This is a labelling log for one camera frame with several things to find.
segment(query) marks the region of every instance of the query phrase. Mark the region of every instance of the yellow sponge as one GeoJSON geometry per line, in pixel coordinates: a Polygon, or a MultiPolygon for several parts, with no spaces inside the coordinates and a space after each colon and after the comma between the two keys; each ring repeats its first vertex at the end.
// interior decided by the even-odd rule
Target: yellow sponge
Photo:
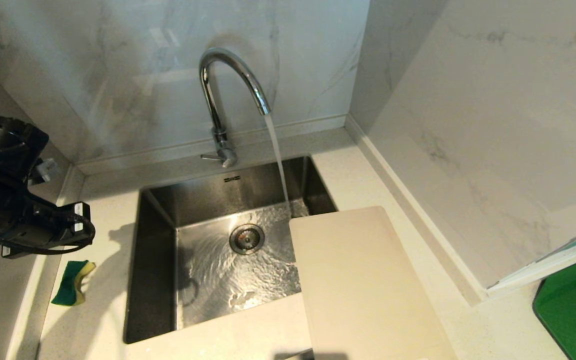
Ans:
{"type": "Polygon", "coordinates": [[[82,293],[82,279],[95,269],[95,263],[88,260],[69,261],[63,271],[59,290],[51,303],[64,306],[75,306],[86,301],[82,293]]]}

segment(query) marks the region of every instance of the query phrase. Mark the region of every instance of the kitchen sink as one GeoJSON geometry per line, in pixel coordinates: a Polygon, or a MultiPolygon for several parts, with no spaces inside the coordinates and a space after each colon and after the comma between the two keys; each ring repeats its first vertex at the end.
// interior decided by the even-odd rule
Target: kitchen sink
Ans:
{"type": "Polygon", "coordinates": [[[288,221],[336,212],[308,157],[142,189],[124,341],[301,292],[288,221]]]}

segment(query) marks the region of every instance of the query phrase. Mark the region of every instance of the chrome faucet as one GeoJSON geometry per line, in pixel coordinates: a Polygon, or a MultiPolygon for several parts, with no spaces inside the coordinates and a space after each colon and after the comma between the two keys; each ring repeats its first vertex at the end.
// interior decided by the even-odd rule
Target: chrome faucet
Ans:
{"type": "Polygon", "coordinates": [[[219,47],[211,47],[201,55],[201,61],[199,61],[199,80],[201,80],[203,95],[206,98],[208,111],[212,117],[212,137],[214,139],[215,147],[217,148],[217,155],[204,154],[201,155],[201,158],[219,160],[221,161],[221,166],[226,168],[235,165],[237,162],[237,153],[233,150],[230,141],[228,141],[226,126],[222,124],[219,117],[217,107],[215,106],[215,97],[210,86],[210,65],[217,61],[231,67],[246,83],[247,88],[253,96],[256,108],[259,109],[259,114],[262,116],[270,114],[270,105],[266,100],[264,91],[261,89],[261,85],[257,81],[257,78],[240,57],[225,48],[219,47]]]}

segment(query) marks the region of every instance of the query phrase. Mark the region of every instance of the water splash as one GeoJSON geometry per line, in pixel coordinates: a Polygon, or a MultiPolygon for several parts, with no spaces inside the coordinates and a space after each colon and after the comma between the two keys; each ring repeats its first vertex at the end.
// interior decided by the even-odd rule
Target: water splash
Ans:
{"type": "Polygon", "coordinates": [[[268,127],[270,133],[270,141],[272,141],[272,148],[274,149],[274,157],[277,159],[277,166],[279,166],[279,175],[281,175],[281,186],[283,187],[283,198],[286,201],[288,210],[290,207],[290,200],[288,199],[288,188],[286,187],[286,177],[284,176],[284,166],[282,164],[282,155],[279,153],[279,142],[277,141],[277,133],[275,132],[275,125],[273,124],[273,117],[270,114],[263,116],[265,125],[268,127]]]}

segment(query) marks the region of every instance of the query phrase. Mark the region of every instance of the cutting board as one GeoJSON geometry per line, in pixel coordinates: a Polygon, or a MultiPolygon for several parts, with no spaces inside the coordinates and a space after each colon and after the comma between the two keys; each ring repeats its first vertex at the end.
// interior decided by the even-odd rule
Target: cutting board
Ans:
{"type": "Polygon", "coordinates": [[[382,207],[290,221],[316,360],[456,360],[382,207]]]}

